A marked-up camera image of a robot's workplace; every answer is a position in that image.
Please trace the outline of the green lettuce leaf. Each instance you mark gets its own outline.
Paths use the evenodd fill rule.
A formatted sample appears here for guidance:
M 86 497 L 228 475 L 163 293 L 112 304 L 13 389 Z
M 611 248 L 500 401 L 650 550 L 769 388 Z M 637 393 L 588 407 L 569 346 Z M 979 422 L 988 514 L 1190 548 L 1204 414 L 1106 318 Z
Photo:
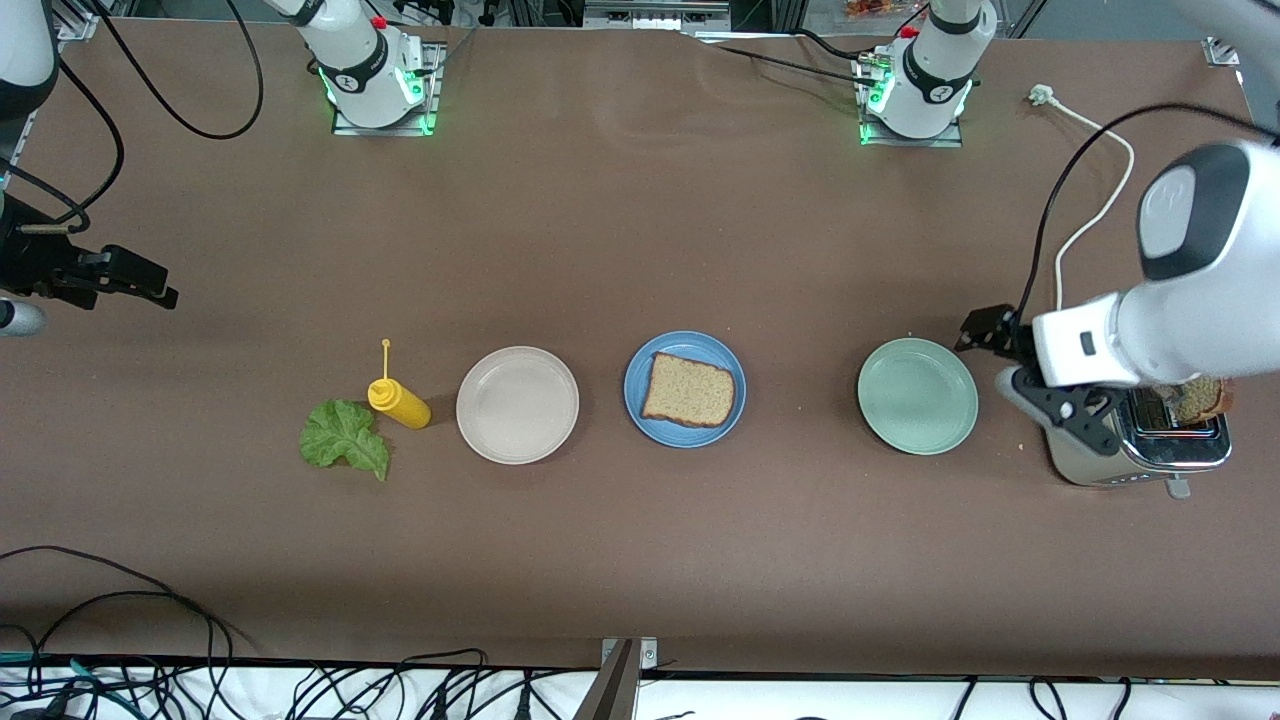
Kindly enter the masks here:
M 342 461 L 385 482 L 390 450 L 374 424 L 371 411 L 364 405 L 344 398 L 326 400 L 305 419 L 300 456 L 314 468 L 330 468 Z

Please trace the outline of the yellow squeeze bottle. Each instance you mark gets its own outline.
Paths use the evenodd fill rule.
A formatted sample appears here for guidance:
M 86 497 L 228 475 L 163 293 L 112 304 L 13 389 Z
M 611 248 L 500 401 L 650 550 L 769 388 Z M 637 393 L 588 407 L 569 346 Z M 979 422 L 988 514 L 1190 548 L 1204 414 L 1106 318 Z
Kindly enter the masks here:
M 366 398 L 370 406 L 392 420 L 412 430 L 426 428 L 433 411 L 417 395 L 407 389 L 389 373 L 390 341 L 381 340 L 381 374 L 367 386 Z

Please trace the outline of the brown bread slice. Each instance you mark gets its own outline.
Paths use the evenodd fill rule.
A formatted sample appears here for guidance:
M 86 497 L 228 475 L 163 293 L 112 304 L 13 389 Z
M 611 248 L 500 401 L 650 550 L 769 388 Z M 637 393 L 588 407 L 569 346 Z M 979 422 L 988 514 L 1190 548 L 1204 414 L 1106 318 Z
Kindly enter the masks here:
M 671 354 L 653 356 L 641 418 L 709 429 L 726 424 L 739 398 L 733 375 Z
M 1153 392 L 1161 397 L 1170 421 L 1178 427 L 1188 427 L 1207 421 L 1225 414 L 1233 405 L 1233 382 L 1229 379 L 1201 375 L 1176 386 L 1155 386 Z

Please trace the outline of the light green plate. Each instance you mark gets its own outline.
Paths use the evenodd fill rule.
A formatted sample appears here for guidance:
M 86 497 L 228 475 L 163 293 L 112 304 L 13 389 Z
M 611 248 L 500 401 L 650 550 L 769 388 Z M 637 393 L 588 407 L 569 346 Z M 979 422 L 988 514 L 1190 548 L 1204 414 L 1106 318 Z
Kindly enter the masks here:
M 966 365 L 936 342 L 906 337 L 872 351 L 858 374 L 856 397 L 868 427 L 890 447 L 932 456 L 961 445 L 979 414 Z

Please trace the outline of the blue plate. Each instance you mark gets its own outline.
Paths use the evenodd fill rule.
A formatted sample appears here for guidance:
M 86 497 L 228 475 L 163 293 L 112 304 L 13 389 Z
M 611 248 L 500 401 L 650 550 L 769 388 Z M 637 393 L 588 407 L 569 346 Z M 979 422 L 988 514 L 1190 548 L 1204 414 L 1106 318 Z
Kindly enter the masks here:
M 648 400 L 652 369 L 659 352 L 709 363 L 732 377 L 733 402 L 723 423 L 712 428 L 692 428 L 672 420 L 643 418 L 643 402 Z M 704 447 L 727 436 L 741 418 L 746 397 L 746 377 L 730 347 L 695 331 L 673 331 L 648 341 L 636 351 L 623 377 L 623 400 L 636 427 L 655 442 L 675 448 Z

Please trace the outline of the beige plate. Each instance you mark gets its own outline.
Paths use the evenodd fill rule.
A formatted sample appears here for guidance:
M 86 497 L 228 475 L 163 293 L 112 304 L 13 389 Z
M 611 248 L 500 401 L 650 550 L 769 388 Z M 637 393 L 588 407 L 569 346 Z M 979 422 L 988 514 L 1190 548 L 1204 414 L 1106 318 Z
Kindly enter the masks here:
M 456 420 L 466 445 L 503 465 L 553 455 L 579 419 L 579 384 L 554 354 L 532 346 L 499 348 L 465 375 Z

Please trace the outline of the beige chrome-topped toaster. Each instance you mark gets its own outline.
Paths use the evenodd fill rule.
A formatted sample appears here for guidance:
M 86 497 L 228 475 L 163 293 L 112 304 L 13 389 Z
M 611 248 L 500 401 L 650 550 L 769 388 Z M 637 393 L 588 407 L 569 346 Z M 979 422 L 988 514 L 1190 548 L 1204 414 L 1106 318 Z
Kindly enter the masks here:
M 1170 497 L 1188 498 L 1188 478 L 1221 468 L 1233 452 L 1226 413 L 1178 427 L 1153 387 L 1126 389 L 1107 421 L 1121 441 L 1111 457 L 1078 452 L 1044 437 L 1051 462 L 1064 480 L 1092 488 L 1162 482 Z

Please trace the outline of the grey metal pole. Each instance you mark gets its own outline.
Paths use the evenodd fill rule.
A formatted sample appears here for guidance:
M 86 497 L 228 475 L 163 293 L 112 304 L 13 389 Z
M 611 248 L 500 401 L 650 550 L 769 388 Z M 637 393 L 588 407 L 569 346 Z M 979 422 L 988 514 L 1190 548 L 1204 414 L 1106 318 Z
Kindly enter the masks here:
M 573 720 L 635 720 L 635 705 L 644 639 L 613 638 L 605 642 L 600 670 L 588 688 Z

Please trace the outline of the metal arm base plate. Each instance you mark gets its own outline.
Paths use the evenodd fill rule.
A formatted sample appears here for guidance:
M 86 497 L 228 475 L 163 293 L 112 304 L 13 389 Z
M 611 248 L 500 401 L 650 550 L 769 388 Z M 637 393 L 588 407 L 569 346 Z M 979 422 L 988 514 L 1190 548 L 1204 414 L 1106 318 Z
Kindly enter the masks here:
M 955 149 L 963 145 L 959 117 L 973 88 L 972 78 L 959 83 L 928 79 L 918 86 L 901 73 L 899 55 L 861 54 L 851 61 L 856 91 L 859 133 L 864 145 Z
M 444 64 L 448 56 L 445 44 L 426 42 L 403 35 L 399 59 L 396 61 L 396 100 L 404 106 L 404 114 L 396 122 L 380 127 L 366 127 L 352 122 L 339 108 L 332 87 L 326 99 L 332 105 L 332 133 L 337 136 L 429 137 L 435 133 Z

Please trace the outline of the aluminium frame rail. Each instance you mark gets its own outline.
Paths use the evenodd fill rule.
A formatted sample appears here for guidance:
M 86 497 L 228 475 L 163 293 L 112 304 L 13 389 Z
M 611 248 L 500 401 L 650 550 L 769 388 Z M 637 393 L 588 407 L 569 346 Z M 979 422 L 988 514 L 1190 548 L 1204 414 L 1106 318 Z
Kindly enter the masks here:
M 90 0 L 50 0 L 50 5 L 60 41 L 82 41 L 95 32 L 99 14 Z

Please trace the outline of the grey metal equipment frame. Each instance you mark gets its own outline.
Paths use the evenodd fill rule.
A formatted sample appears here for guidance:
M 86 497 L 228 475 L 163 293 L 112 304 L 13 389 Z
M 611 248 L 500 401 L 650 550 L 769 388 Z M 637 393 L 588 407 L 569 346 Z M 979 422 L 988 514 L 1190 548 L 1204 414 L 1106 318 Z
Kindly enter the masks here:
M 582 0 L 585 29 L 730 32 L 728 0 Z

